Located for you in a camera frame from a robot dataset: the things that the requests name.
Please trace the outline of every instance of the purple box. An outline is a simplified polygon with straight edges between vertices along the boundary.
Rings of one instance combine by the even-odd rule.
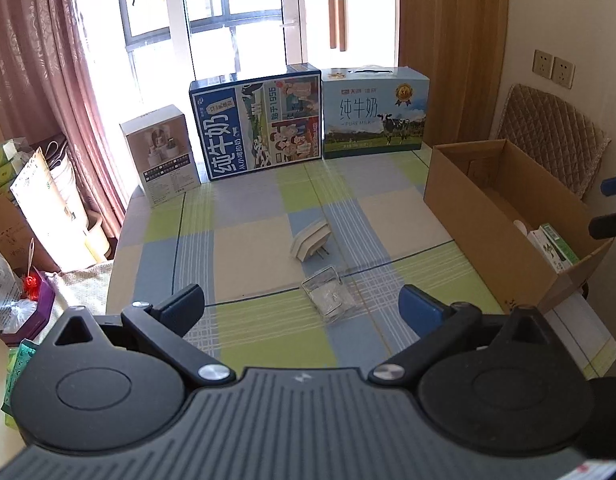
[[[33,340],[43,330],[50,320],[52,306],[54,304],[54,290],[42,272],[34,270],[41,278],[39,289],[39,301],[36,310],[24,323],[24,325],[14,334],[3,334],[0,332],[0,339],[6,345],[15,347],[21,344],[24,339]]]

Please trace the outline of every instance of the metal screw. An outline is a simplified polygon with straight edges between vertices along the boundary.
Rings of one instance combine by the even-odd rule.
[[[204,365],[197,373],[206,381],[222,381],[230,375],[230,369],[224,365]]]
[[[403,366],[393,363],[379,365],[373,370],[373,375],[382,381],[396,381],[397,379],[401,379],[405,374],[406,370]]]

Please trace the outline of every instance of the checkered tablecloth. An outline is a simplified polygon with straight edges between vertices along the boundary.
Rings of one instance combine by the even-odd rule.
[[[444,303],[497,301],[423,201],[431,150],[294,164],[207,182],[150,210],[132,197],[108,313],[198,283],[203,318],[186,339],[235,370],[374,365],[413,343],[397,295],[413,283]],[[329,255],[304,263],[294,235],[319,218]],[[334,266],[357,305],[325,324],[300,284]]]

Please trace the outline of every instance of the quilted seat cushion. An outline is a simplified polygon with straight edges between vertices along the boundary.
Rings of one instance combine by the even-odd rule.
[[[510,89],[497,136],[518,146],[579,198],[592,185],[610,142],[573,105],[521,84]]]

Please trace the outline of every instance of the curtain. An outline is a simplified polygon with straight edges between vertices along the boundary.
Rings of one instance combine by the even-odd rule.
[[[488,139],[508,0],[399,0],[399,65],[430,78],[424,140]]]
[[[78,0],[0,0],[0,127],[39,142],[63,132],[86,206],[118,237],[127,203],[94,99]]]

